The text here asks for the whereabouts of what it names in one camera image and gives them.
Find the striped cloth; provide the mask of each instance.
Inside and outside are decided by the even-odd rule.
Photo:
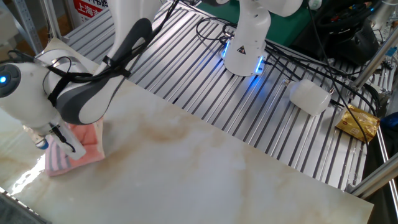
[[[103,119],[90,125],[69,125],[69,127],[86,149],[86,154],[74,161],[60,149],[54,138],[49,136],[47,138],[49,148],[45,152],[45,171],[51,177],[105,159],[102,147]]]

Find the metal shelf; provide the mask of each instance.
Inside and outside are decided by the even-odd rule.
[[[169,3],[160,10],[154,27],[168,6]],[[202,41],[196,35],[196,24],[204,17],[208,15],[179,5],[131,71],[130,81],[326,184],[344,190],[348,184],[359,183],[366,148],[359,140],[335,128],[335,115],[340,109],[330,106],[316,117],[301,111],[289,101],[289,93],[282,84],[285,77],[275,65],[268,65],[263,75],[253,77],[239,77],[227,71],[220,57],[223,46],[217,41]],[[222,35],[221,29],[218,22],[200,28],[203,35],[211,38]],[[67,37],[73,49],[100,63],[114,40],[109,10]],[[285,52],[306,58],[289,49]],[[275,64],[271,58],[267,61]],[[322,76],[283,58],[280,61],[327,91],[332,87]],[[310,66],[324,70],[316,64]],[[347,73],[355,72],[353,67],[339,62],[334,66]],[[392,74],[394,71],[373,77],[373,83],[390,90]],[[359,99],[350,103],[369,111]]]

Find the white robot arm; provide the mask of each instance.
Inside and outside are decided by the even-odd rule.
[[[302,0],[240,0],[241,13],[235,36],[221,54],[225,67],[240,76],[260,75],[268,30],[270,12],[286,17],[299,9]]]
[[[86,68],[66,50],[51,50],[30,62],[0,63],[0,108],[40,135],[53,135],[72,159],[81,158],[85,149],[65,122],[91,124],[105,114],[126,78],[120,74],[127,66],[129,56],[136,53],[135,49],[146,47],[162,28],[164,23],[152,30],[152,21],[164,2],[109,1],[116,36],[106,57],[107,63],[102,63],[94,76],[90,76]],[[223,54],[226,68],[237,75],[256,73],[257,65],[264,56],[264,39],[271,24],[268,11],[289,16],[300,7],[301,2],[241,0],[241,18],[236,35]]]

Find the blue led light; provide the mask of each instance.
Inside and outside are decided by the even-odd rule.
[[[262,58],[264,58],[264,56],[261,56],[260,61],[257,64],[256,73],[261,73],[261,71],[259,69],[260,69],[260,66],[261,66],[261,63],[262,63]]]
[[[223,57],[225,57],[225,54],[226,54],[226,51],[228,50],[228,47],[229,47],[229,41],[226,43],[226,47],[225,47],[225,50],[223,52]]]

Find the gold packet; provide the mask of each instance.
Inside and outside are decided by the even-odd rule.
[[[380,119],[359,108],[356,108],[353,105],[348,105],[348,108],[360,123],[363,131],[366,134],[368,142],[370,142],[376,136],[377,130],[380,126]],[[338,121],[339,122],[336,125],[336,128],[339,128],[347,134],[354,136],[362,142],[365,142],[365,138],[363,137],[361,129],[346,108],[340,113]]]

